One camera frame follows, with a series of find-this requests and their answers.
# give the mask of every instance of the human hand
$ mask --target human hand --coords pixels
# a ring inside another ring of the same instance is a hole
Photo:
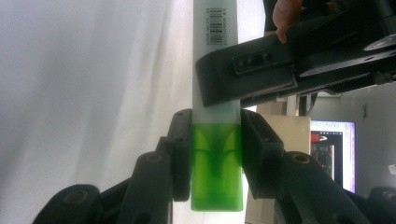
[[[286,31],[300,19],[303,0],[277,0],[273,21],[277,27],[276,34],[281,43],[288,42]]]

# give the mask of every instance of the gray wall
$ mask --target gray wall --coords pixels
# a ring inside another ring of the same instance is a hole
[[[356,192],[367,196],[378,186],[396,187],[388,166],[396,163],[396,83],[318,98],[311,119],[356,123]]]

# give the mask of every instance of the barcode label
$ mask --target barcode label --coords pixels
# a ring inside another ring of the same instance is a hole
[[[222,7],[206,9],[206,44],[227,45],[227,10]]]

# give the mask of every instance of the white sheet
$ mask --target white sheet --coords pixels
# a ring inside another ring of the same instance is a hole
[[[191,0],[0,1],[0,223],[131,175],[191,107],[191,27]]]

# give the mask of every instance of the screen display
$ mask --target screen display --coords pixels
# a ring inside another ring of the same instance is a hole
[[[337,184],[355,192],[355,123],[311,120],[310,154]]]

